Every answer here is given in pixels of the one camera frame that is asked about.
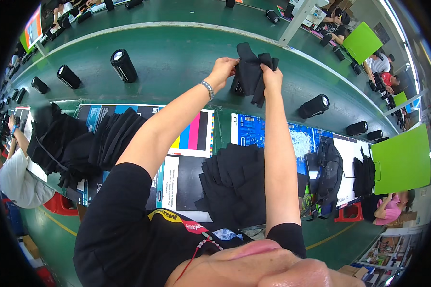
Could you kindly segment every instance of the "silver bracelet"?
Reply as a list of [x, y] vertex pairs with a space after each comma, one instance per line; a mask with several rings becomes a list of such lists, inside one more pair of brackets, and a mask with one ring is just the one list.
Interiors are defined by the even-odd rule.
[[208, 91], [209, 91], [209, 101], [212, 101], [214, 99], [214, 90], [212, 89], [211, 85], [208, 82], [204, 81], [204, 80], [201, 81], [200, 84], [202, 84], [203, 86], [206, 87], [206, 89], [208, 89]]

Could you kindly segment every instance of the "magenta color bar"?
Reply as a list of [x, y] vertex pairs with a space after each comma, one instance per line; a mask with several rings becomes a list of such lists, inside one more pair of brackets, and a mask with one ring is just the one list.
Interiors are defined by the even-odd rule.
[[198, 147], [199, 113], [190, 123], [190, 133], [188, 135], [188, 149], [196, 150]]

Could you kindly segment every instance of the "black shirt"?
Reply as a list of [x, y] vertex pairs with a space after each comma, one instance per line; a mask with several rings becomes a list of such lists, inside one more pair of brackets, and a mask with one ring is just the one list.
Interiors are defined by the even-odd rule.
[[[324, 11], [326, 13], [326, 17], [332, 18], [332, 12], [331, 11], [329, 11], [328, 9], [322, 9], [322, 11]], [[319, 26], [321, 27], [322, 30], [332, 32], [337, 36], [345, 36], [345, 26], [343, 24], [338, 26], [335, 23], [329, 23], [329, 22], [323, 21], [323, 22], [321, 22], [321, 24]]]
[[[210, 232], [176, 212], [147, 211], [152, 180], [142, 167], [124, 163], [112, 168], [80, 225], [74, 265], [83, 286], [164, 286], [171, 272], [190, 259], [205, 232], [222, 248], [252, 241], [241, 232]], [[285, 223], [267, 238], [306, 257], [301, 227]], [[196, 257], [219, 251], [203, 244]]]

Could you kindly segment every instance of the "lips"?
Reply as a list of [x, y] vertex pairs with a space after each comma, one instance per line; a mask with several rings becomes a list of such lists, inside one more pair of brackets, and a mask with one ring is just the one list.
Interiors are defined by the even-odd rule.
[[239, 252], [234, 255], [230, 260], [240, 259], [255, 254], [266, 253], [279, 248], [281, 248], [281, 246], [276, 241], [270, 239], [257, 240], [240, 247]]

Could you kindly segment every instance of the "hair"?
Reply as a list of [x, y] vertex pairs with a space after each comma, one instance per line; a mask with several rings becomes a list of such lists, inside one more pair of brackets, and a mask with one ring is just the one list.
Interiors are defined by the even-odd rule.
[[409, 189], [408, 190], [408, 201], [405, 204], [405, 210], [408, 211], [409, 209], [412, 208], [412, 204], [414, 202], [415, 199], [415, 189]]

